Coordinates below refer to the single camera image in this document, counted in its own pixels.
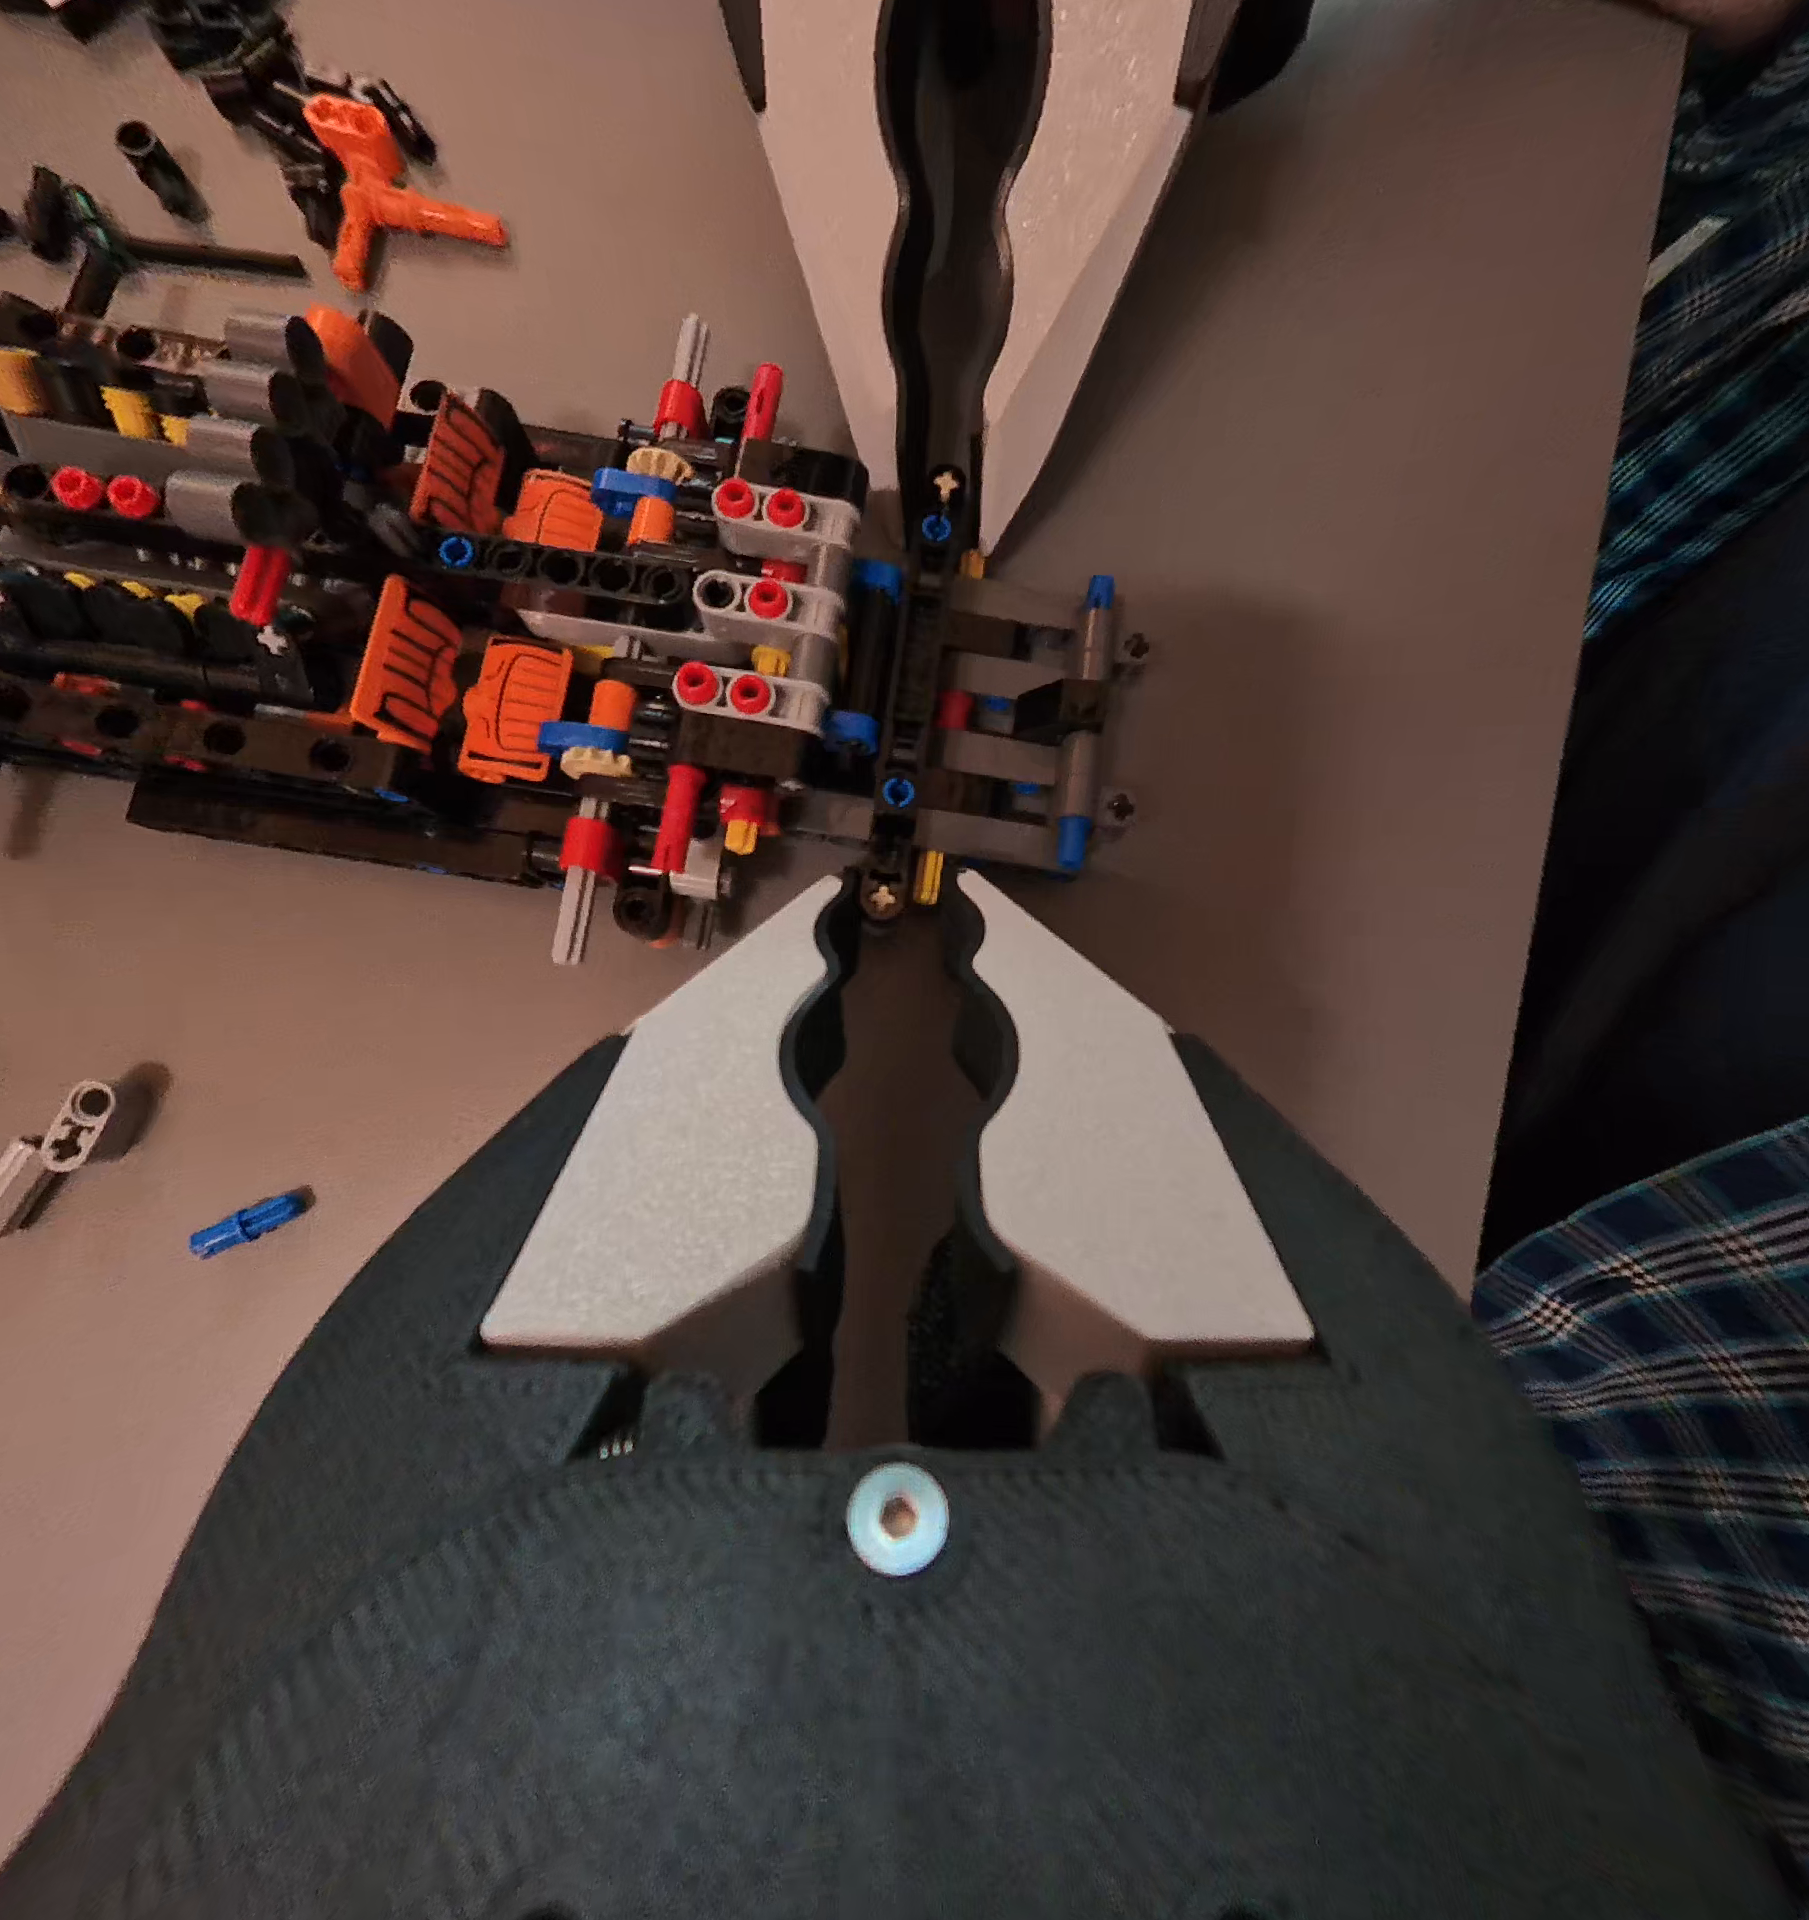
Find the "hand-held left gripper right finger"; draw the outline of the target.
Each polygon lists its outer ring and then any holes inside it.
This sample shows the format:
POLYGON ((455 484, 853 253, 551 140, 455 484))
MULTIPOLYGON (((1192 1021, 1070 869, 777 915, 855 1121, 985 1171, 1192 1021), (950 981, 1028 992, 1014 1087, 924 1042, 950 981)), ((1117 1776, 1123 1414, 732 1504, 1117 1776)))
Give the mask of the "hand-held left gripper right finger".
POLYGON ((1316 1327, 1173 1030, 984 874, 953 895, 954 1055, 979 1099, 958 1221, 1021 1374, 1298 1357, 1316 1327))

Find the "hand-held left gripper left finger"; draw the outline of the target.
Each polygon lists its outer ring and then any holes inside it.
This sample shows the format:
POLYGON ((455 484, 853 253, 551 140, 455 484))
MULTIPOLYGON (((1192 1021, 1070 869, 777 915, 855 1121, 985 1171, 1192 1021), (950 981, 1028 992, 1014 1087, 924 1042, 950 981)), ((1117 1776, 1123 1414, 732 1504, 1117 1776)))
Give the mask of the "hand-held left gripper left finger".
POLYGON ((637 1369, 783 1369, 843 1311, 845 879, 629 1026, 479 1333, 637 1369))

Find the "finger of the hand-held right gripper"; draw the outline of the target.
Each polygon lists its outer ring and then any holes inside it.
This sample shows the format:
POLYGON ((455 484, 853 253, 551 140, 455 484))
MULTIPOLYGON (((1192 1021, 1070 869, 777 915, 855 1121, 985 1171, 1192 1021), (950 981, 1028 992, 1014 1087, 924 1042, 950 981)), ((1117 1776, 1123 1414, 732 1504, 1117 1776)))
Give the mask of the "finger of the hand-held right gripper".
POLYGON ((724 2, 721 20, 871 489, 926 505, 939 218, 919 95, 939 6, 724 2))
POLYGON ((1041 11, 1035 121, 999 209, 1009 319, 981 415, 979 546, 1035 485, 1208 99, 1235 2, 1041 11))

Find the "black and orange lego model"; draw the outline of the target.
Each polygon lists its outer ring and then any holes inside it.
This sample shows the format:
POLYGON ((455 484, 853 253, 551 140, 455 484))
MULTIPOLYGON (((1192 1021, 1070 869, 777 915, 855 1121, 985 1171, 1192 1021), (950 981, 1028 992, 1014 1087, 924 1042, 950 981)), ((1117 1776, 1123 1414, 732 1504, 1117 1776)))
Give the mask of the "black and orange lego model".
POLYGON ((1147 641, 1116 582, 1024 590, 939 467, 898 546, 868 470, 777 432, 782 371, 527 424, 413 375, 369 306, 209 337, 0 298, 0 770, 132 825, 554 899, 703 947, 754 857, 837 848, 858 913, 965 864, 1075 877, 1147 641))

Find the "person's right forearm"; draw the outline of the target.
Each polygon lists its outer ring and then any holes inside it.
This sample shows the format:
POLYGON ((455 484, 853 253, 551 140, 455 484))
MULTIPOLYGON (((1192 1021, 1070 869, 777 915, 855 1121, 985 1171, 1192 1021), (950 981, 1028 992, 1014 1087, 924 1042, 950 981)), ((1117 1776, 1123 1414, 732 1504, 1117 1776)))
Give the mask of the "person's right forearm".
POLYGON ((1809 4, 1696 4, 1584 639, 1809 477, 1809 4))

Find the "blue lego pin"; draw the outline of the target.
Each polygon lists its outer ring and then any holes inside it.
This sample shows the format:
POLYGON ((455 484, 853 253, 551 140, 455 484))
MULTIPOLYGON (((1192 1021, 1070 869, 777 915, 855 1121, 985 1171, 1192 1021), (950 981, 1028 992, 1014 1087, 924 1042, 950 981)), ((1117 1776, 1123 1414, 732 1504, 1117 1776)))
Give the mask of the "blue lego pin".
POLYGON ((187 1235, 187 1250, 197 1258, 215 1258, 236 1252, 302 1220, 310 1211, 310 1205, 312 1194, 309 1188, 292 1188, 238 1207, 217 1221, 192 1231, 187 1235))

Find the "orange lego connector piece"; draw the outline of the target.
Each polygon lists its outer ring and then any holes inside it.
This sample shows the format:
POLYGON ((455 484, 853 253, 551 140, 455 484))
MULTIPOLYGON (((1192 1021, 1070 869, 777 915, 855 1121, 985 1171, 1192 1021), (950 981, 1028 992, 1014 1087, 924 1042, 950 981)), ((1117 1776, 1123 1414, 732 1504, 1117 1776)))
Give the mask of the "orange lego connector piece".
POLYGON ((332 269, 345 289, 372 292, 372 255, 387 231, 507 248, 509 229, 491 212, 431 199, 404 184, 406 157, 383 112, 345 94, 321 92, 302 106, 321 148, 345 166, 341 218, 332 269))

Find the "pile of loose lego pieces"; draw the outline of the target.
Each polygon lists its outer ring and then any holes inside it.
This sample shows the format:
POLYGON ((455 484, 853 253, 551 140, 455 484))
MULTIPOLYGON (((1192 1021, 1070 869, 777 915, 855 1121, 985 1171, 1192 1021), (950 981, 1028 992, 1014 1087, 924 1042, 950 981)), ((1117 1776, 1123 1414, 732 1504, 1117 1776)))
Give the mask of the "pile of loose lego pieces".
MULTIPOLYGON (((226 124, 270 152, 307 240, 326 253, 330 267, 341 218, 345 166, 321 148, 302 119, 310 95, 333 92, 375 103, 408 163, 404 184, 410 189, 419 191, 417 174, 438 164, 435 137, 387 81, 356 70, 318 70, 304 57, 284 4, 0 2, 0 16, 27 20, 70 44, 90 44, 119 20, 139 16, 171 70, 197 83, 226 124)), ((392 233, 402 231, 387 231, 375 243, 372 285, 392 233)), ((76 262, 66 301, 85 316, 102 316, 123 282, 146 272, 264 278, 307 275, 289 253, 232 250, 203 240, 135 238, 123 231, 93 194, 47 164, 31 169, 17 211, 0 203, 0 246, 11 238, 49 264, 76 262)))

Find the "light grey lego connector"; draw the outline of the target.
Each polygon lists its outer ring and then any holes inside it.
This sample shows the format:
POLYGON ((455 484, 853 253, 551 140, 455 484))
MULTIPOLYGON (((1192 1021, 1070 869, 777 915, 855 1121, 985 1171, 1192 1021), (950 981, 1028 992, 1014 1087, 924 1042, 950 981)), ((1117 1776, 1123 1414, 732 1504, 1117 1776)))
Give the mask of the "light grey lego connector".
POLYGON ((53 1188, 102 1159, 120 1109, 115 1084, 77 1082, 39 1136, 11 1138, 0 1153, 0 1235, 25 1229, 53 1188))

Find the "person's navy shirt torso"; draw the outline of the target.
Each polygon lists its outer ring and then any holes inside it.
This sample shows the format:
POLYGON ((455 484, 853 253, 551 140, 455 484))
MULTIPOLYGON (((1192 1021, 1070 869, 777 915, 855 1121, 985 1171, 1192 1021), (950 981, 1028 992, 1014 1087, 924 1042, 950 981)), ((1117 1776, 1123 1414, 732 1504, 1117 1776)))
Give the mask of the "person's navy shirt torso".
POLYGON ((1809 1114, 1809 477, 1588 649, 1480 1266, 1809 1114))

